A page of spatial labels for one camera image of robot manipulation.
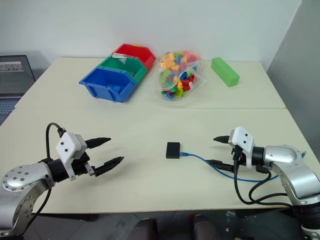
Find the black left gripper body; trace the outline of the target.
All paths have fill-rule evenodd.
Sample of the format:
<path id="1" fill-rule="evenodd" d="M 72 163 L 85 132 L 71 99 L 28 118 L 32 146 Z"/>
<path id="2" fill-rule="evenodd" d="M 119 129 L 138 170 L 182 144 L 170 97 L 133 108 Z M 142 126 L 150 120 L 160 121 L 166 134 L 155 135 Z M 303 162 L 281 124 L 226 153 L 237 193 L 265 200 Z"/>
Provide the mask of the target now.
<path id="1" fill-rule="evenodd" d="M 74 159 L 71 163 L 72 170 L 76 176 L 88 174 L 89 176 L 95 175 L 95 167 L 89 165 L 90 157 L 86 152 L 82 154 L 79 159 Z"/>

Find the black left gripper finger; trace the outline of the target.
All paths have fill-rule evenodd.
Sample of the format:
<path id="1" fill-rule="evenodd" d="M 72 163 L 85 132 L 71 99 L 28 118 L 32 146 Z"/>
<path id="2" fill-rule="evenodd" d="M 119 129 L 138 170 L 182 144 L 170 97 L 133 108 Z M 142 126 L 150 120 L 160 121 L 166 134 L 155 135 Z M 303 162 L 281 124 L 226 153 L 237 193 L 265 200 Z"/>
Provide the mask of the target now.
<path id="1" fill-rule="evenodd" d="M 112 170 L 117 165 L 119 165 L 123 161 L 123 159 L 124 159 L 123 156 L 119 156 L 119 157 L 113 158 L 113 159 L 105 162 L 102 166 L 94 169 L 94 175 L 96 177 L 98 177 L 98 176 Z"/>
<path id="2" fill-rule="evenodd" d="M 85 141 L 85 143 L 88 149 L 93 149 L 105 144 L 110 140 L 111 140 L 110 137 L 97 137 L 97 138 L 88 139 Z"/>

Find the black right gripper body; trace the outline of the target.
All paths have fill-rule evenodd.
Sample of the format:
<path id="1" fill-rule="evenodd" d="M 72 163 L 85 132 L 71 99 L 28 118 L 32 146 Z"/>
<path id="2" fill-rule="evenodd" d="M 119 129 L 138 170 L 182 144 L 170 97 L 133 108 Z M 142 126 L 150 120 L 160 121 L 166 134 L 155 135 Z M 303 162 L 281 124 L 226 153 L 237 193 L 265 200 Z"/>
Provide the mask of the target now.
<path id="1" fill-rule="evenodd" d="M 234 164 L 237 164 L 238 166 L 247 165 L 246 155 L 243 153 L 243 149 L 240 146 L 236 145 L 232 149 L 231 155 L 232 155 L 232 160 Z"/>

